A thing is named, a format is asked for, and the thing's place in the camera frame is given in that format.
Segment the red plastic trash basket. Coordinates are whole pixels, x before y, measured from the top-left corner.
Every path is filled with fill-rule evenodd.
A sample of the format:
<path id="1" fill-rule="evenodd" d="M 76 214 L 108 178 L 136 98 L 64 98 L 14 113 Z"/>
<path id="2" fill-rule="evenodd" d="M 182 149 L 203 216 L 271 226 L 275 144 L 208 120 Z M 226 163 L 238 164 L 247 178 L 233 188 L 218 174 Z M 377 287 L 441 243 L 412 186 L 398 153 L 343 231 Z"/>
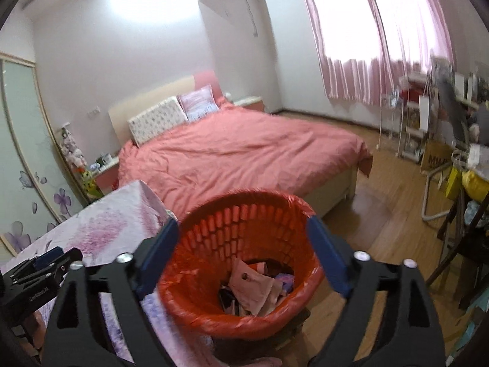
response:
<path id="1" fill-rule="evenodd" d="M 263 340 L 278 333 L 312 299 L 324 279 L 306 232 L 314 215 L 306 201 L 278 191 L 236 191 L 190 211 L 158 283 L 159 297 L 175 322 L 221 339 Z M 266 317 L 224 312 L 218 291 L 236 259 L 274 261 L 291 269 L 292 293 Z"/>

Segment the pink nightstand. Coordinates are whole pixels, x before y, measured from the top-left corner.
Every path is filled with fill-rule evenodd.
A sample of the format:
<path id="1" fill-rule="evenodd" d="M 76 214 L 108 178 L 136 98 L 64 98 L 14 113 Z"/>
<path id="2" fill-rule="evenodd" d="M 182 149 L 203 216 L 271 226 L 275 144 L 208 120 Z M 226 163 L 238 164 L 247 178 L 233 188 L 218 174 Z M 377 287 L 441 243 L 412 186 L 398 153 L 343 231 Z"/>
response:
<path id="1" fill-rule="evenodd" d="M 93 163 L 89 170 L 95 184 L 103 195 L 108 195 L 119 187 L 119 158 L 112 158 L 107 164 Z"/>
<path id="2" fill-rule="evenodd" d="M 251 96 L 251 97 L 246 97 L 246 98 L 241 98 L 239 100 L 236 100 L 234 101 L 234 106 L 238 106 L 244 109 L 250 109 L 262 113 L 264 113 L 266 110 L 263 99 L 257 96 Z"/>

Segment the white air conditioner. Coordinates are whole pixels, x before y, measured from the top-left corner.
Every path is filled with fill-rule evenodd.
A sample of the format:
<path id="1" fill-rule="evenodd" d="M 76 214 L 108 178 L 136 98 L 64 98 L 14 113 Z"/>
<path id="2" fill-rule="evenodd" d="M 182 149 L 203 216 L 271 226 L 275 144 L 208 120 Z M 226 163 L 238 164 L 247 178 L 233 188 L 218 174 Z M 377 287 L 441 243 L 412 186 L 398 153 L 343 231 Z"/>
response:
<path id="1" fill-rule="evenodd" d="M 269 112 L 281 110 L 276 50 L 264 0 L 199 0 L 215 73 L 234 101 L 261 97 Z"/>

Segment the pink striped pillow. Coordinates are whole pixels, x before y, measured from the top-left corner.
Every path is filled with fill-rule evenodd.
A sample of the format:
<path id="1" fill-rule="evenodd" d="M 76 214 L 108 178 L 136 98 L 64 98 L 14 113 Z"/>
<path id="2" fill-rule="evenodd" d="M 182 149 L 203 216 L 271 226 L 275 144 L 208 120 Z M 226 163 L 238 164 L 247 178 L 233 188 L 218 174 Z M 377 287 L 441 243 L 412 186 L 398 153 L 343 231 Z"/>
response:
<path id="1" fill-rule="evenodd" d="M 195 122 L 219 110 L 210 84 L 177 98 L 189 122 Z"/>

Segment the bed with coral duvet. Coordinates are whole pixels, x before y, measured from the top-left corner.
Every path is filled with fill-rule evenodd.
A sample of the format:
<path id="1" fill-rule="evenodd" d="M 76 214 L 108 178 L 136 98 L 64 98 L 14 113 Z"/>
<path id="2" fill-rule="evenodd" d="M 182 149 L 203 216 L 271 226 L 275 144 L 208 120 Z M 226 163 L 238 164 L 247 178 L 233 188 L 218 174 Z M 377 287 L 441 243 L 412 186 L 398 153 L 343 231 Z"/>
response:
<path id="1" fill-rule="evenodd" d="M 370 175 L 373 156 L 350 131 L 318 121 L 244 109 L 180 124 L 119 152 L 119 183 L 145 182 L 178 217 L 217 195 L 267 189 L 305 197 L 337 176 Z"/>

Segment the plush toy tower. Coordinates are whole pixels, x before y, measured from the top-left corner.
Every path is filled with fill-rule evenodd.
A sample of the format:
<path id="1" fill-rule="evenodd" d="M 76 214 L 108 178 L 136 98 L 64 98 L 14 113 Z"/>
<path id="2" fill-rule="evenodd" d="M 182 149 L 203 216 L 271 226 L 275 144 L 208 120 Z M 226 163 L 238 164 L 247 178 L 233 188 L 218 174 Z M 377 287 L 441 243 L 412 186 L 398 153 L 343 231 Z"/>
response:
<path id="1" fill-rule="evenodd" d="M 59 147 L 70 168 L 74 178 L 78 182 L 88 201 L 97 201 L 103 193 L 97 186 L 93 173 L 90 170 L 84 154 L 78 147 L 75 137 L 69 130 L 70 123 L 65 123 L 59 129 L 60 141 Z"/>

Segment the white floral pillow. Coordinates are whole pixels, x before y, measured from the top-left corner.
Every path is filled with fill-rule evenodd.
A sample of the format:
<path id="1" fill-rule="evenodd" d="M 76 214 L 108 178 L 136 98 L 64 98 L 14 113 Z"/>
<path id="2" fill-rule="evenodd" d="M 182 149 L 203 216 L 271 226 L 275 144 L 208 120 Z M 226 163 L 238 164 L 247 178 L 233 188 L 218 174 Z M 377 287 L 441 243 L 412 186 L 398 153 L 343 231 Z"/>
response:
<path id="1" fill-rule="evenodd" d="M 138 147 L 178 125 L 188 122 L 176 96 L 171 96 L 128 120 L 132 138 Z"/>

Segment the pink right nightstand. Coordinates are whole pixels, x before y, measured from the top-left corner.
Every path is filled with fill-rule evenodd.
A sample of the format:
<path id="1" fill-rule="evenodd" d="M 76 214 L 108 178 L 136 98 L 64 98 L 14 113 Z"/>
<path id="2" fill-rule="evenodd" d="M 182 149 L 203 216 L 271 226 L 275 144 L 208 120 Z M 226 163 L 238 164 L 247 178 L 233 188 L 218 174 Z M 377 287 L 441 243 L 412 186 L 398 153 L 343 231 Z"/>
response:
<path id="1" fill-rule="evenodd" d="M 238 106 L 244 109 L 250 109 L 262 113 L 264 113 L 266 110 L 263 99 L 257 96 L 251 96 L 251 97 L 246 97 L 246 98 L 241 98 L 239 100 L 236 100 L 234 101 L 234 106 Z"/>

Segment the white paper trash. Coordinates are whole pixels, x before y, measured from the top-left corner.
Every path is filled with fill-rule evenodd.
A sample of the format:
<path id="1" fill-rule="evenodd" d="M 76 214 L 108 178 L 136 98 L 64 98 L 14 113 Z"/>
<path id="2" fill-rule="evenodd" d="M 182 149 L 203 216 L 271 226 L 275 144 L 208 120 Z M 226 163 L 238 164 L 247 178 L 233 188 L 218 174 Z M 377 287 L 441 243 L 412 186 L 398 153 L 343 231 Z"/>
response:
<path id="1" fill-rule="evenodd" d="M 237 258 L 229 282 L 218 292 L 220 305 L 235 317 L 266 317 L 292 292 L 294 281 L 275 261 L 248 264 Z"/>

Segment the cluttered dark desk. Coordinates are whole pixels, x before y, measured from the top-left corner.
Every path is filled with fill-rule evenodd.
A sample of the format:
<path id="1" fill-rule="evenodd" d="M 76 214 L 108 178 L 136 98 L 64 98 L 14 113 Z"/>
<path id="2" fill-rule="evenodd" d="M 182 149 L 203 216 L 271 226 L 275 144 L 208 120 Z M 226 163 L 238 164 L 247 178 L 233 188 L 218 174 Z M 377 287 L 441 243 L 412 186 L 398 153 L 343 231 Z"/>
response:
<path id="1" fill-rule="evenodd" d="M 435 168 L 426 177 L 423 202 L 428 201 L 431 177 L 449 170 L 446 192 L 454 194 L 450 210 L 437 215 L 422 214 L 424 221 L 444 218 L 437 237 L 444 241 L 439 265 L 426 280 L 431 286 L 461 255 L 476 266 L 476 278 L 459 302 L 465 310 L 488 288 L 488 178 L 476 168 L 482 146 L 472 143 L 467 105 L 457 96 L 453 65 L 445 58 L 432 57 L 428 84 L 438 96 L 440 109 L 453 130 L 452 161 Z"/>

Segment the pink left nightstand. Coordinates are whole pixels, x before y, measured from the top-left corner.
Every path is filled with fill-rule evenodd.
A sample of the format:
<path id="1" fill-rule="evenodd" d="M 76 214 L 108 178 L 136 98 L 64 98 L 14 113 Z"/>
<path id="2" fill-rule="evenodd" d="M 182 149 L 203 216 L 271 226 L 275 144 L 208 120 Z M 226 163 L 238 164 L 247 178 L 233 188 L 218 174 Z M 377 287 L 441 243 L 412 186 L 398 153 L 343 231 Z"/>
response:
<path id="1" fill-rule="evenodd" d="M 119 158 L 112 158 L 107 164 L 93 163 L 89 170 L 95 184 L 103 195 L 108 195 L 119 187 Z"/>

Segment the pink striped curtain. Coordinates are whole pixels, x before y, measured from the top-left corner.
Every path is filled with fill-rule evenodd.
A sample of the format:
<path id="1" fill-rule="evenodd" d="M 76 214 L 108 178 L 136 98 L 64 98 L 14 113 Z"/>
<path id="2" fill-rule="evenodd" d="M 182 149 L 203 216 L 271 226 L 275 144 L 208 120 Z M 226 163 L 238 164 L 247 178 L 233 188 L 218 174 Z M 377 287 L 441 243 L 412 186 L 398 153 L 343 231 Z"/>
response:
<path id="1" fill-rule="evenodd" d="M 399 77 L 454 61 L 439 0 L 305 0 L 328 98 L 377 105 Z"/>

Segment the glass wardrobe with flowers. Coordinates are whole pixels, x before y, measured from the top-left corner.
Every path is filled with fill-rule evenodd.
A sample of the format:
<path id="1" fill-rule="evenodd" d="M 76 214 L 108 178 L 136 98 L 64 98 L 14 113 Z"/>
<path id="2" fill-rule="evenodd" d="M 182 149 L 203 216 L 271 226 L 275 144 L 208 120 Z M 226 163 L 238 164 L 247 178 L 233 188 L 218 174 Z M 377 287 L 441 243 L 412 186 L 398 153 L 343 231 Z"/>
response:
<path id="1" fill-rule="evenodd" d="M 35 64 L 1 56 L 1 259 L 87 206 L 56 143 Z"/>

